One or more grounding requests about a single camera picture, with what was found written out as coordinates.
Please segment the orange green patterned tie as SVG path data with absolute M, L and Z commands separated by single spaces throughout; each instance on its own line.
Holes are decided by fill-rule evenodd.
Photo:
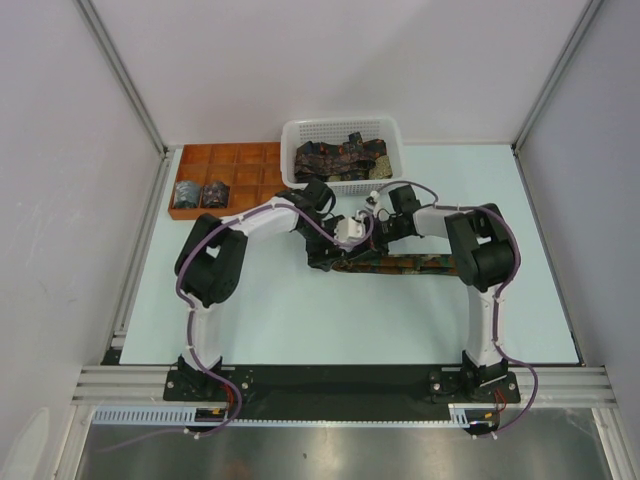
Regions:
M 341 260 L 331 269 L 340 273 L 457 276 L 451 254 L 397 254 L 367 260 Z

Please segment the dark red tie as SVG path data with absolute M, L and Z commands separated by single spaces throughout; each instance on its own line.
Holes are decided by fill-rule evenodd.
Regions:
M 202 208 L 227 208 L 229 205 L 230 187 L 222 181 L 213 181 L 202 188 Z

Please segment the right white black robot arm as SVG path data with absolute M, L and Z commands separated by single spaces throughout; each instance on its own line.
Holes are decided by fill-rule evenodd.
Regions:
M 409 236 L 449 242 L 458 278 L 467 286 L 469 334 L 455 394 L 473 401 L 498 400 L 508 389 L 509 361 L 500 342 L 501 296 L 521 264 L 512 229 L 494 203 L 447 206 L 417 199 L 415 182 L 391 181 L 370 194 L 367 204 L 378 215 L 386 193 L 393 212 L 376 219 L 372 245 L 380 250 Z

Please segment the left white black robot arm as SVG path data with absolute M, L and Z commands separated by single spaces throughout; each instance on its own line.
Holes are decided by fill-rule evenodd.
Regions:
M 231 216 L 205 213 L 193 224 L 178 255 L 175 291 L 187 305 L 186 346 L 182 358 L 192 369 L 186 387 L 197 398 L 214 397 L 223 358 L 214 311 L 239 285 L 247 247 L 286 232 L 297 232 L 313 246 L 351 253 L 371 237 L 369 213 L 323 220 L 331 189 L 316 181 L 303 190 L 285 190 L 265 203 Z

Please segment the olive gold tie in basket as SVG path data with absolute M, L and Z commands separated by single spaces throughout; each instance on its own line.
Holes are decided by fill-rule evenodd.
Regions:
M 386 180 L 393 177 L 393 170 L 388 155 L 379 156 L 374 167 L 369 171 L 370 180 Z

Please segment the dark patterned tie in basket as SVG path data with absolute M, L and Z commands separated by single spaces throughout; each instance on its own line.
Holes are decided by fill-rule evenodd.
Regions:
M 299 183 L 370 180 L 375 160 L 384 155 L 388 155 L 384 140 L 364 141 L 360 132 L 349 134 L 340 145 L 308 141 L 296 150 L 294 178 Z

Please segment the orange compartment tray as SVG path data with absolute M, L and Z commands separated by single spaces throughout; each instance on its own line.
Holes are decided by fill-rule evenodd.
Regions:
M 204 213 L 217 217 L 256 207 L 286 189 L 280 168 L 280 144 L 191 144 L 182 148 L 175 182 L 196 184 L 200 191 L 215 182 L 229 188 L 226 204 L 212 207 L 199 198 L 194 208 L 174 206 L 176 188 L 169 189 L 168 213 L 174 220 L 194 220 Z

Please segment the rolled grey tie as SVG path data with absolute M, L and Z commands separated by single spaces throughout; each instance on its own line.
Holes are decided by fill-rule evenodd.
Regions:
M 172 207 L 175 209 L 194 209 L 199 206 L 201 185 L 191 180 L 178 181 L 175 184 Z

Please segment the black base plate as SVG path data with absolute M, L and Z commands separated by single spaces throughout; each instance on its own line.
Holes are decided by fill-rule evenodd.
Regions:
M 242 420 L 403 422 L 448 417 L 454 403 L 517 404 L 514 373 L 485 386 L 458 365 L 226 365 L 207 375 L 184 360 L 165 380 L 169 402 L 231 402 Z

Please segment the aluminium frame rail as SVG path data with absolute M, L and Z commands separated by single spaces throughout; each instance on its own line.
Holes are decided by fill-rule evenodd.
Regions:
M 94 39 L 99 52 L 109 70 L 112 72 L 116 83 L 121 89 L 134 116 L 140 123 L 146 137 L 156 153 L 161 158 L 164 158 L 168 147 L 163 142 L 158 127 L 152 119 L 94 2 L 90 0 L 73 0 L 72 3 L 78 10 L 88 32 Z

